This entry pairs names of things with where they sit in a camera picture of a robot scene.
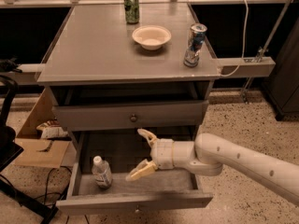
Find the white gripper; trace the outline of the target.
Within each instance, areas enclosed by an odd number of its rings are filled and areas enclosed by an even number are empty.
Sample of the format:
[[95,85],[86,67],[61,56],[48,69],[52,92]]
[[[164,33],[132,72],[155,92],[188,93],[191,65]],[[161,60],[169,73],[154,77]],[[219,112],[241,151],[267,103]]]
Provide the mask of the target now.
[[128,182],[151,175],[159,168],[161,170],[173,169],[173,145],[172,139],[157,139],[157,136],[145,129],[138,129],[138,134],[144,137],[151,147],[150,156],[152,161],[144,159],[126,177]]

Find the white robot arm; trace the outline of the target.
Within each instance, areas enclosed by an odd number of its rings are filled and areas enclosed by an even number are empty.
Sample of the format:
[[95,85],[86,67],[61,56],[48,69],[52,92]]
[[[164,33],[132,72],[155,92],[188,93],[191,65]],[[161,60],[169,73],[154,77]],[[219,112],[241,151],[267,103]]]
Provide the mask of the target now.
[[160,139],[139,129],[150,147],[150,160],[143,160],[126,179],[137,179],[156,170],[182,168],[195,175],[219,175],[227,165],[299,205],[299,166],[234,144],[211,133],[199,133],[193,141]]

